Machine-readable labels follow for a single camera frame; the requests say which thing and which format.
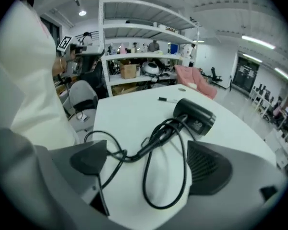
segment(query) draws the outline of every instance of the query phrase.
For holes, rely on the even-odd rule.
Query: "white shelving unit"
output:
[[[196,25],[168,8],[139,0],[104,0],[105,19],[137,19],[185,30]]]
[[[168,79],[176,79],[176,73],[173,72],[168,72],[169,77],[168,76],[164,76],[164,77],[159,77],[160,80],[168,80]],[[151,81],[152,77],[148,77],[148,76],[140,76],[134,79],[123,79],[121,78],[120,74],[118,75],[111,75],[110,78],[110,85],[114,86],[114,85],[120,85],[120,84],[125,84],[125,83],[132,83],[132,82],[145,82],[145,81]]]
[[[158,27],[141,24],[105,24],[103,26],[106,39],[111,38],[146,38],[171,42],[174,44],[193,44],[193,40],[178,33]]]
[[[104,19],[137,19],[143,22],[157,22],[170,28],[174,28],[178,33],[159,27],[145,24],[133,23],[110,23],[104,24]],[[197,25],[186,19],[182,15],[162,6],[139,1],[139,0],[99,0],[98,9],[99,43],[104,45],[106,40],[119,38],[145,38],[157,41],[165,41],[174,44],[192,44],[193,40],[180,34],[181,30],[197,28]],[[101,57],[103,72],[107,84],[109,96],[112,96],[111,87],[132,82],[151,81],[151,77],[140,76],[134,79],[123,79],[120,75],[110,76],[108,73],[107,61],[127,58],[167,58],[183,60],[177,55],[160,55],[154,53],[135,53],[119,55],[103,55]],[[175,73],[169,73],[169,77],[160,77],[161,80],[175,79]]]
[[[119,55],[109,55],[104,56],[105,60],[115,60],[115,59],[134,59],[134,58],[158,58],[158,59],[177,59],[183,60],[184,57],[178,55],[161,55],[155,53],[133,53],[133,54],[119,54]]]

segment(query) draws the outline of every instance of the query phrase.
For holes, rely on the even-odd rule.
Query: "person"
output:
[[[81,43],[82,43],[82,45],[90,45],[90,46],[93,45],[93,40],[92,40],[89,32],[83,33],[83,38],[82,38]]]
[[[148,45],[147,44],[143,44],[143,52],[147,52],[148,51]]]
[[[149,45],[148,45],[148,52],[155,52],[157,50],[160,50],[160,46],[157,43],[157,40],[153,40]]]
[[[196,47],[195,44],[192,44],[192,51],[190,54],[190,63],[189,63],[189,67],[193,67],[194,61],[195,61],[195,55],[196,55]]]
[[[137,49],[137,43],[133,43],[133,47],[131,49],[131,53],[136,53],[138,51]]]
[[[56,56],[54,39],[33,4],[16,0],[0,23],[0,70],[24,94],[9,128],[34,145],[59,149],[79,143],[52,78],[66,70],[66,60]]]

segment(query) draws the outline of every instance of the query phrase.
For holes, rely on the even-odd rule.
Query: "window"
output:
[[[56,44],[56,48],[58,47],[58,45],[60,44],[60,29],[58,26],[56,26],[55,24],[40,18],[42,23],[44,23],[44,25],[48,28],[51,36],[53,37],[54,43]],[[61,52],[57,51],[57,56],[61,56]],[[59,81],[58,76],[54,76],[53,77],[53,81],[57,82]]]
[[[46,21],[45,19],[41,18],[42,23],[45,24],[45,26],[48,28],[51,36],[54,39],[54,42],[56,44],[56,48],[58,47],[58,45],[60,44],[60,29],[58,26],[56,26],[55,24]]]

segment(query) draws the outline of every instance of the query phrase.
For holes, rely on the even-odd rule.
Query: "power cord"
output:
[[[168,205],[166,206],[156,206],[154,205],[150,199],[148,198],[148,195],[147,195],[147,192],[146,192],[146,180],[147,180],[147,174],[148,174],[148,169],[149,169],[149,165],[150,165],[150,161],[151,161],[151,158],[152,158],[152,154],[153,154],[153,151],[149,152],[148,154],[148,159],[147,159],[147,163],[146,163],[146,166],[145,166],[145,169],[144,169],[144,175],[143,175],[143,181],[142,181],[142,191],[143,191],[143,196],[144,196],[144,199],[146,200],[146,202],[153,208],[155,209],[168,209],[172,206],[174,206],[179,200],[180,198],[182,197],[183,195],[183,192],[185,190],[185,186],[186,186],[186,181],[187,181],[187,158],[186,158],[186,152],[185,152],[185,147],[184,147],[184,144],[183,144],[183,140],[182,140],[182,136],[180,134],[180,131],[174,127],[172,124],[168,124],[167,122],[169,121],[175,121],[175,122],[178,122],[180,124],[183,125],[184,128],[187,129],[188,133],[191,135],[192,139],[194,141],[196,141],[195,139],[195,136],[194,134],[192,133],[191,129],[184,123],[182,122],[181,120],[179,119],[176,119],[176,118],[169,118],[169,119],[166,119],[165,121],[163,121],[161,124],[159,124],[158,126],[155,127],[154,131],[152,132],[151,136],[150,136],[150,140],[152,139],[152,137],[163,127],[163,126],[166,126],[166,127],[170,127],[178,136],[179,136],[179,139],[180,139],[180,143],[181,143],[181,148],[182,148],[182,157],[183,157],[183,181],[182,181],[182,185],[181,185],[181,189],[180,189],[180,192],[179,194],[177,195],[177,197]],[[89,132],[85,138],[84,138],[84,142],[87,141],[88,137],[93,134],[93,133],[104,133],[104,134],[107,134],[109,135],[116,143],[117,145],[117,148],[118,148],[118,151],[117,152],[110,152],[107,150],[107,155],[110,155],[112,156],[113,158],[117,159],[118,161],[120,161],[117,165],[117,167],[115,168],[115,170],[113,171],[113,173],[111,174],[111,176],[107,179],[107,181],[102,185],[102,188],[105,188],[110,182],[111,180],[114,178],[114,176],[117,174],[118,170],[121,168],[122,164],[124,162],[127,162],[127,163],[133,163],[133,162],[137,162],[139,161],[141,158],[143,158],[144,156],[139,156],[139,155],[134,155],[134,156],[127,156],[127,151],[126,150],[123,150],[119,144],[119,142],[115,139],[115,137],[113,137],[113,135],[111,135],[110,133],[106,132],[106,131],[102,131],[102,130],[94,130],[94,131],[91,131]],[[122,157],[119,158],[117,157],[116,155],[117,154],[122,154]]]

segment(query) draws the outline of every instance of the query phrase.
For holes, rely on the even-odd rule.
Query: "fluorescent light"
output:
[[[258,62],[260,62],[260,63],[262,63],[262,60],[260,60],[260,59],[257,59],[257,58],[255,58],[255,57],[253,57],[253,56],[249,56],[249,55],[247,55],[247,54],[243,54],[245,57],[247,57],[247,58],[250,58],[250,59],[253,59],[253,60],[255,60],[255,61],[258,61]]]
[[[279,68],[275,68],[275,71],[277,71],[280,75],[282,75],[283,77],[285,77],[288,80],[288,74],[283,72],[281,69]]]
[[[80,11],[80,12],[79,12],[79,15],[80,15],[80,16],[85,16],[85,15],[86,15],[86,11],[84,11],[84,10]]]
[[[252,37],[249,37],[249,36],[242,36],[242,39],[251,41],[253,43],[260,44],[260,45],[265,46],[265,47],[270,48],[270,49],[275,49],[275,46],[273,46],[272,44],[266,43],[266,42],[261,41],[261,40],[256,39],[256,38],[252,38]]]

